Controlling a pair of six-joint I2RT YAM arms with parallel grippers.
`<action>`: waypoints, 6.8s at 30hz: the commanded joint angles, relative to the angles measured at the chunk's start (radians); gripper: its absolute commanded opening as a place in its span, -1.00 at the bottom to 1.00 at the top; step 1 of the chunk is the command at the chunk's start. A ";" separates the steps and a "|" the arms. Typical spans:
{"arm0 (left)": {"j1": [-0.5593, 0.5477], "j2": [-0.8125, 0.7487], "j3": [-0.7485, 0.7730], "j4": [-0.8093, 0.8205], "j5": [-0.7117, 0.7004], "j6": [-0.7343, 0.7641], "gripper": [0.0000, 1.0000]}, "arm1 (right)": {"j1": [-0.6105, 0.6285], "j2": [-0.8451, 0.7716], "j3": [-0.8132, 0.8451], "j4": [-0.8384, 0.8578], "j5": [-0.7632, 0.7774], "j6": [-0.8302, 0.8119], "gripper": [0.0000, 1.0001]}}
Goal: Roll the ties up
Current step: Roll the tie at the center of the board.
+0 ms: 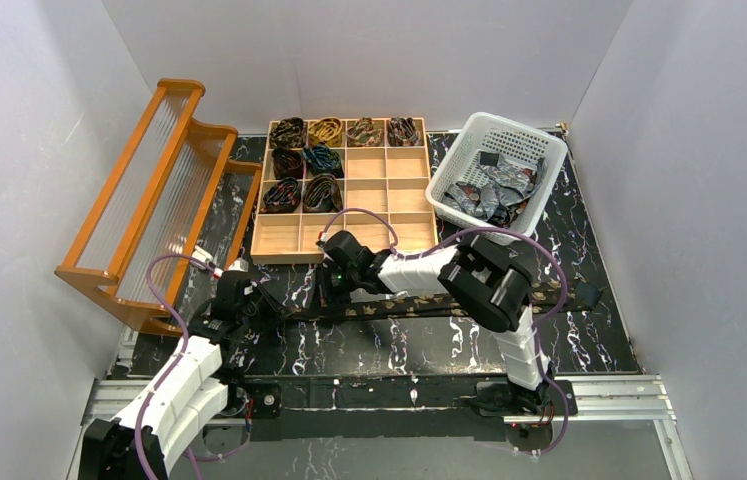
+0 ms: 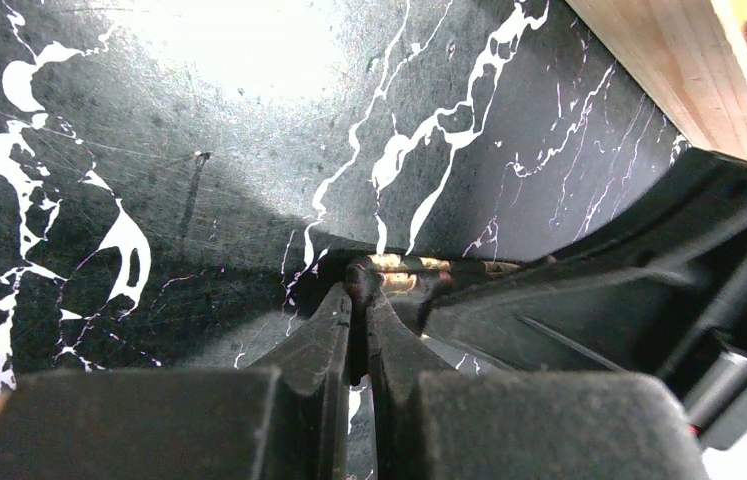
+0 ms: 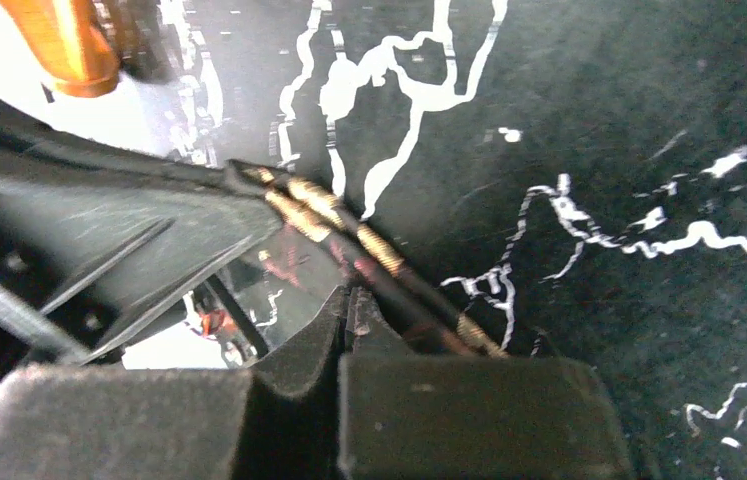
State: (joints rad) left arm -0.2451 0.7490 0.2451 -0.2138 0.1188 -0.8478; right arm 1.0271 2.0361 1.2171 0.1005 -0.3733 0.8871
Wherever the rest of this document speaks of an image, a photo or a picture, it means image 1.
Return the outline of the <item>white plastic basket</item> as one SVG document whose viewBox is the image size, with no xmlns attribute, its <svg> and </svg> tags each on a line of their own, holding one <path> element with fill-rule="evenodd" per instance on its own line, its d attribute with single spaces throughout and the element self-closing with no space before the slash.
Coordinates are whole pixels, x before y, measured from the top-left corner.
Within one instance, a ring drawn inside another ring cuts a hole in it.
<svg viewBox="0 0 747 480">
<path fill-rule="evenodd" d="M 425 190 L 441 219 L 463 228 L 493 218 L 525 236 L 535 232 L 568 154 L 544 131 L 485 112 L 472 114 Z"/>
</svg>

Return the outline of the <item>black gold floral tie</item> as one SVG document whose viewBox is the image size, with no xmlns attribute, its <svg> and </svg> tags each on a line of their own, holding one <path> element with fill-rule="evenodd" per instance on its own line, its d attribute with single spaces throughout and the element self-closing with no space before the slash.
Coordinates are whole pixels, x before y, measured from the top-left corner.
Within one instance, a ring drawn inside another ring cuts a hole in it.
<svg viewBox="0 0 747 480">
<path fill-rule="evenodd" d="M 560 312 L 594 310 L 602 296 L 603 291 L 596 285 L 575 279 Z M 280 318 L 284 322 L 339 322 L 450 316 L 468 317 L 469 314 L 450 294 L 434 294 L 332 306 L 314 302 L 308 309 L 286 309 Z"/>
</svg>

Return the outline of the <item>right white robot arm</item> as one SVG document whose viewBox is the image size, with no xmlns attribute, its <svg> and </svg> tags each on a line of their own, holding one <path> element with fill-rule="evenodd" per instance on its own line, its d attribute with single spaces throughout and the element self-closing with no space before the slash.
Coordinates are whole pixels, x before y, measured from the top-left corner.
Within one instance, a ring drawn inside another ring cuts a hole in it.
<svg viewBox="0 0 747 480">
<path fill-rule="evenodd" d="M 373 252 L 342 230 L 323 242 L 313 311 L 323 318 L 467 317 L 489 331 L 503 382 L 477 386 L 466 402 L 487 415 L 546 415 L 551 362 L 539 348 L 532 277 L 506 249 L 480 235 L 432 253 Z"/>
</svg>

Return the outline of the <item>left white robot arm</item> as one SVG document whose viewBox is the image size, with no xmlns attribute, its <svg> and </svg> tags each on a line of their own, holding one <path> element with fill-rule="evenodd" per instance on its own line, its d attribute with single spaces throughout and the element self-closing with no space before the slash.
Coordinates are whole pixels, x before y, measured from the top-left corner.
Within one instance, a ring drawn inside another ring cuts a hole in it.
<svg viewBox="0 0 747 480">
<path fill-rule="evenodd" d="M 166 479 L 206 424 L 221 412 L 245 422 L 274 419 L 282 392 L 245 380 L 233 356 L 241 337 L 274 327 L 283 306 L 240 270 L 223 272 L 161 371 L 110 419 L 85 430 L 80 479 Z"/>
</svg>

